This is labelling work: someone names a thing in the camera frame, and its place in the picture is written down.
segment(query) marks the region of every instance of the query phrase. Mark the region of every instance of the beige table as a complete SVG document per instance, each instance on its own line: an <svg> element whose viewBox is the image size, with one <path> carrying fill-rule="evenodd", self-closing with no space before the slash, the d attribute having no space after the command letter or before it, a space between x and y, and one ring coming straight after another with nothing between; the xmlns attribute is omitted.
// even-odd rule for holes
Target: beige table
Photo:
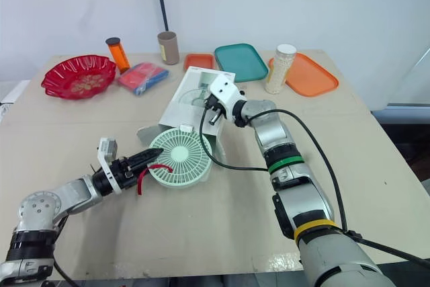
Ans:
<svg viewBox="0 0 430 287"><path fill-rule="evenodd" d="M270 95L262 81L240 83L240 88L249 99L272 99L293 111L313 131L339 178L351 229L430 257L430 198L330 58L320 50L304 52L339 79L336 91L307 98L289 88ZM272 55L261 54L264 60ZM49 61L0 125L0 254L7 252L20 200L91 173L101 136L117 139L118 156L143 150L137 129L157 123L183 76L181 61L168 67L168 80L141 97L116 84L84 101L48 97L40 87L44 73L66 58ZM129 59L161 65L158 54ZM300 126L281 118L340 222L323 161ZM222 142L230 164L264 166L250 128L226 124ZM164 188L148 177L143 196L128 190L70 217L56 256L76 279L299 270L298 250L282 236L273 213L273 194L268 175L261 172L213 167L206 183L185 190ZM399 260L365 250L378 263Z"/></svg>

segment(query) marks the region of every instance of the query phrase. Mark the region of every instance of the orange tray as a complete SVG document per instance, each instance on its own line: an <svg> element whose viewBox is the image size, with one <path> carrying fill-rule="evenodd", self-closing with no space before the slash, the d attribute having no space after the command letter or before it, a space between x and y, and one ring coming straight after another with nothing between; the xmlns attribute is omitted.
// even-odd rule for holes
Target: orange tray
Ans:
<svg viewBox="0 0 430 287"><path fill-rule="evenodd" d="M214 69L214 56L212 54L188 54L183 63L183 70L188 67L204 67L205 69Z"/></svg>
<svg viewBox="0 0 430 287"><path fill-rule="evenodd" d="M269 68L273 68L273 58L269 61ZM335 76L301 53L296 54L285 83L305 97L316 97L339 86Z"/></svg>

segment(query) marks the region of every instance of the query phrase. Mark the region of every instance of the green ring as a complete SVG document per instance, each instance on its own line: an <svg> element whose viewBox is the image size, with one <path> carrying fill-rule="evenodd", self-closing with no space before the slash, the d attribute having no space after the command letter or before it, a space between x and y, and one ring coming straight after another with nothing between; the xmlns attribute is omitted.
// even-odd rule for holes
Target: green ring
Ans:
<svg viewBox="0 0 430 287"><path fill-rule="evenodd" d="M280 161L277 161L272 166L270 166L268 171L270 174L272 174L273 170L277 169L280 166L289 165L289 164L297 163L297 162L304 163L303 157L302 156L293 156L293 157L281 159Z"/></svg>

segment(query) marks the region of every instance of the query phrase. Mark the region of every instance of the orange bottle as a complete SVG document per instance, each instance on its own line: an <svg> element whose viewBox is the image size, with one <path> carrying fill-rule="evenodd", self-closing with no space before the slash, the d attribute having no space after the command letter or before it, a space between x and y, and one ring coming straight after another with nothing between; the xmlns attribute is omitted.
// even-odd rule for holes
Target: orange bottle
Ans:
<svg viewBox="0 0 430 287"><path fill-rule="evenodd" d="M130 63L128 63L126 53L122 48L121 40L118 37L111 37L106 40L106 44L109 46L115 63L120 70L120 74L127 71L130 68Z"/></svg>

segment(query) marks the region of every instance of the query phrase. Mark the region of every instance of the green tray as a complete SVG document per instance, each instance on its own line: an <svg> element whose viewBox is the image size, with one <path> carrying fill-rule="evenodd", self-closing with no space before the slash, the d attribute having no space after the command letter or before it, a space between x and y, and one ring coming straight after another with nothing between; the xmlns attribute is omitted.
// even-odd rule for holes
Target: green tray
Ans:
<svg viewBox="0 0 430 287"><path fill-rule="evenodd" d="M267 75L266 64L249 44L218 47L215 58L222 71L236 73L235 82L260 80Z"/></svg>

